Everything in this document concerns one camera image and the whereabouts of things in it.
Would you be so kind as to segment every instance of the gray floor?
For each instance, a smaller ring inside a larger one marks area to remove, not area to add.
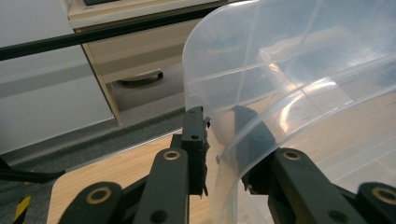
[[[70,170],[84,162],[170,133],[182,126],[184,94],[181,65],[163,69],[156,77],[128,85],[115,83],[122,125],[115,120],[2,155],[13,169],[36,172]],[[12,223],[19,199],[32,195],[26,223],[46,223],[52,183],[24,186],[0,182],[0,223]]]

